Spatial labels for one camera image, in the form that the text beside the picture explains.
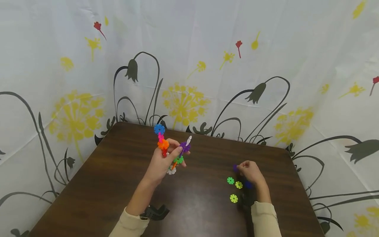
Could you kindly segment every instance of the brown table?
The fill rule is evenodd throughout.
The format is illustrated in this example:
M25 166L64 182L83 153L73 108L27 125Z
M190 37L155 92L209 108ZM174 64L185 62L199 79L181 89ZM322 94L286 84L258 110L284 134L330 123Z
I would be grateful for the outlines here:
M164 135L182 142L189 133L167 130ZM151 221L143 236L248 236L252 227L244 209L229 200L241 190L226 182L235 177L233 164L247 159L255 161L266 177L282 236L324 236L286 150L192 137L191 155L185 157L188 167L179 166L176 174L166 175L152 198L154 206L165 204L171 211L164 220ZM156 144L152 127L115 124L29 236L108 237Z

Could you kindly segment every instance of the fabric backdrop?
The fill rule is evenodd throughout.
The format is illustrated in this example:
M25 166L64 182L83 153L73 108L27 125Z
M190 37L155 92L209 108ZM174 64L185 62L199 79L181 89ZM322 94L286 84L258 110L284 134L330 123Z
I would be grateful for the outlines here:
M287 148L327 236L379 236L377 1L0 6L0 236L118 121Z

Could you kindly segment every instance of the child's hand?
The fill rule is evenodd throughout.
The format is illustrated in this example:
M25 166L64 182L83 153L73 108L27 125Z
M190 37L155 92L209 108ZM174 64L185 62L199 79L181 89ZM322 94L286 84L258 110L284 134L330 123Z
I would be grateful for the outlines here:
M265 178L260 172L257 164L254 161L244 161L240 165L237 165L237 168L241 171L241 173L246 177L246 179L257 185L261 183L266 183Z
M163 177L166 175L168 168L172 164L175 158L177 158L183 148L178 141L173 139L166 139L169 143L167 151L170 153L166 158L162 155L162 150L156 148L154 150L153 157L151 158L150 165L147 168L144 179L154 184L159 184Z

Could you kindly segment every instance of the beige sleeve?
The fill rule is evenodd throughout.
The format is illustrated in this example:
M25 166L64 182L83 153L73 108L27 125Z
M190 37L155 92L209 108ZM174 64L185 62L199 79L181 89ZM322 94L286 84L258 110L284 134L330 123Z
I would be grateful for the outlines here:
M254 202L251 217L255 237L281 237L278 219L271 203Z
M149 224L149 219L129 215L125 208L109 237L140 237Z

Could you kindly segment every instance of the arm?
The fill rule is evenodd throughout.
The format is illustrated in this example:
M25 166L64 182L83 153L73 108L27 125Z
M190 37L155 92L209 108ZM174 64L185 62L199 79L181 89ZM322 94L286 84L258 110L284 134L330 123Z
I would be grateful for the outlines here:
M164 158L162 151L159 148L155 149L144 177L138 184L128 206L123 210L109 237L140 237L145 231L150 220L147 218L141 219L139 215L148 207L155 188L166 175L172 161L179 156L183 149L179 146L179 142L170 138L167 141L170 144L168 148L170 155Z
M274 206L271 204L270 190L266 180L253 161L245 161L237 166L246 179L257 189L257 200L251 206L255 237L281 237Z

